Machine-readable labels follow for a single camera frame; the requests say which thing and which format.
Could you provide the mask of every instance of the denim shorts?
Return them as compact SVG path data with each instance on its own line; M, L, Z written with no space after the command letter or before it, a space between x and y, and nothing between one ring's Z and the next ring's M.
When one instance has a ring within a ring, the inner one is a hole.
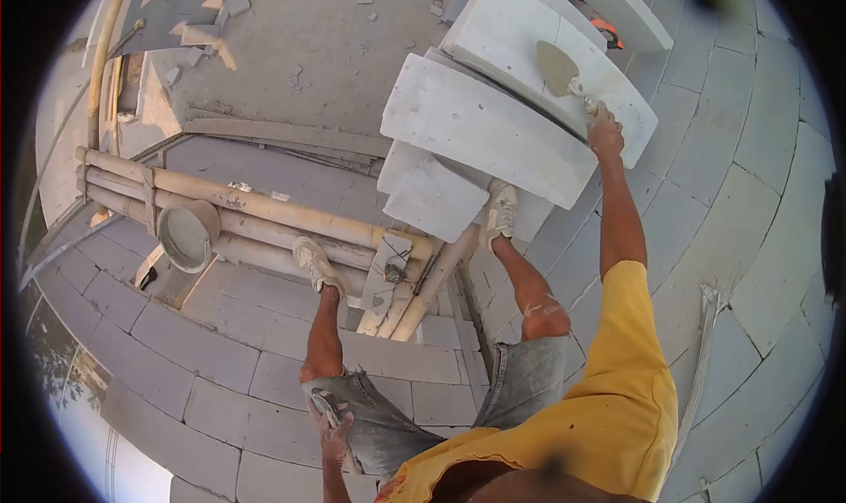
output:
M491 388L473 427L510 429L561 400L564 384L564 336L493 346ZM318 378L302 384L312 398L348 402L355 414L347 435L354 461L363 473L382 476L386 483L408 459L444 440L421 428L380 393L364 371Z

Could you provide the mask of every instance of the orange object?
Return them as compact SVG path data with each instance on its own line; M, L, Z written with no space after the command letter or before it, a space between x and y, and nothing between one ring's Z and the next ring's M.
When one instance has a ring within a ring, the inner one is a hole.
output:
M611 39L608 40L608 49L622 49L623 43L620 42L620 37L617 34L617 30L614 29L610 23L602 20L601 18L594 18L590 21L593 26L598 29L603 35L608 33L611 35Z

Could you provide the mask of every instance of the yellow shirt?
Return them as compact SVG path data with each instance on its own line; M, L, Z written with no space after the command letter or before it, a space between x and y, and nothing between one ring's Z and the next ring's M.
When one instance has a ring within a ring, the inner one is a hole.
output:
M661 354L646 268L623 261L608 270L585 378L564 399L516 428L473 428L409 459L378 503L425 503L457 462L540 466L550 452L567 473L613 494L655 501L678 430L675 383Z

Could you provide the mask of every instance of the leg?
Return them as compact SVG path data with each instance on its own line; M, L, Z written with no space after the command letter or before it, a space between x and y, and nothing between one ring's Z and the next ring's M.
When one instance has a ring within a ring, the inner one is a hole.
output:
M503 181L493 180L489 188L487 226L479 235L481 245L493 253L505 267L514 286L514 299L523 313L523 341L570 332L570 318L553 297L543 276L511 245L517 190Z
M480 240L497 256L523 312L522 342L493 346L491 389L474 426L509 429L561 400L570 319L549 285L511 244L517 191L502 180L490 188L488 222Z
M337 418L347 411L355 421L347 434L354 461L367 474L393 476L411 457L444 441L418 427L380 393L364 371L348 372L338 336L338 305L347 287L323 249L301 237L293 244L297 262L308 271L320 293L300 382L320 412L332 409Z
M300 383L324 376L344 374L344 351L338 338L338 304L341 294L338 287L323 285L320 305L317 307L312 331L309 333L308 351L300 369Z
M493 254L508 272L514 286L514 299L523 313L523 341L569 334L570 318L553 297L543 276L505 236L498 236L491 244Z

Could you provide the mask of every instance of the knee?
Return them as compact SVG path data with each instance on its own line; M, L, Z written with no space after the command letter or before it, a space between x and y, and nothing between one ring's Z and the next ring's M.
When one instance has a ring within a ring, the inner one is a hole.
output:
M542 307L523 317L523 340L566 336L570 333L570 318L556 303L555 307Z
M303 363L300 368L300 383L311 382L314 379L330 376L341 376L344 374L344 366L336 365L315 365L309 361Z

